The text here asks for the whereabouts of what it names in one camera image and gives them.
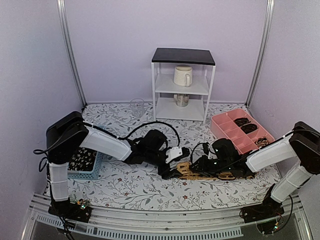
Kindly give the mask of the yellow beetle-print tie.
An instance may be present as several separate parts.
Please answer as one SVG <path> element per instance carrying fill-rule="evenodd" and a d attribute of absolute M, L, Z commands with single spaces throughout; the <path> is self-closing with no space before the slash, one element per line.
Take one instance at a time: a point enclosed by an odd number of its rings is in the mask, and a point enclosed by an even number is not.
<path fill-rule="evenodd" d="M 190 170 L 190 162 L 181 162 L 176 166 L 176 170 L 181 174 L 179 179 L 182 180 L 222 180 L 233 181 L 236 179 L 231 172 L 214 173 L 213 175 L 205 175 L 204 173 L 196 173 Z"/>

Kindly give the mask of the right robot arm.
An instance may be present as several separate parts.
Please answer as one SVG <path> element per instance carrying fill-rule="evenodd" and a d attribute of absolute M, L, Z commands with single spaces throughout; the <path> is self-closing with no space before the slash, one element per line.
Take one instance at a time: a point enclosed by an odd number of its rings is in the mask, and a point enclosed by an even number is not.
<path fill-rule="evenodd" d="M 230 172 L 236 178 L 245 178 L 291 158 L 297 158 L 297 163 L 268 190 L 258 208 L 262 218 L 269 218 L 292 192 L 320 173 L 320 133 L 306 123 L 296 122 L 281 138 L 244 154 L 238 153 L 230 139 L 217 139 L 189 168 L 205 177 Z"/>

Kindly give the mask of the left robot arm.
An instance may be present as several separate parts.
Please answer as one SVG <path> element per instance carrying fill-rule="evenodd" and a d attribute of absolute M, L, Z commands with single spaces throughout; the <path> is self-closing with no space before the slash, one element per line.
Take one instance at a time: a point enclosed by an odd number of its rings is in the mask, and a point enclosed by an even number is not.
<path fill-rule="evenodd" d="M 68 193 L 69 161 L 77 150 L 90 149 L 128 165 L 144 162 L 169 170 L 172 162 L 190 155 L 186 147 L 170 147 L 167 137 L 157 129 L 151 129 L 143 137 L 130 139 L 84 121 L 78 111 L 73 111 L 46 130 L 46 149 L 35 149 L 35 155 L 44 155 L 48 164 L 51 205 L 63 216 L 74 213 L 74 205 Z"/>

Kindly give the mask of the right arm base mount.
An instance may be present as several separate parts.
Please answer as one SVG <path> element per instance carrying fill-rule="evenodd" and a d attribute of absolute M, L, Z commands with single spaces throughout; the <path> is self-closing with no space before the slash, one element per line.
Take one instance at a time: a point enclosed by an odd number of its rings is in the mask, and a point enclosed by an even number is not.
<path fill-rule="evenodd" d="M 273 200 L 270 196 L 263 199 L 262 203 L 243 207 L 239 216 L 245 223 L 265 220 L 284 214 L 282 203 Z"/>

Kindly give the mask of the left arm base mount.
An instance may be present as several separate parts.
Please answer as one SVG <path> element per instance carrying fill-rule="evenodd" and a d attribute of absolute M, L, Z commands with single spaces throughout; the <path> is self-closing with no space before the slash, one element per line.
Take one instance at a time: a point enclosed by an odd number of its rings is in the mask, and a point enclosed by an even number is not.
<path fill-rule="evenodd" d="M 77 202 L 52 200 L 48 213 L 68 220 L 88 223 L 91 217 L 92 208 L 88 200 L 80 199 Z"/>

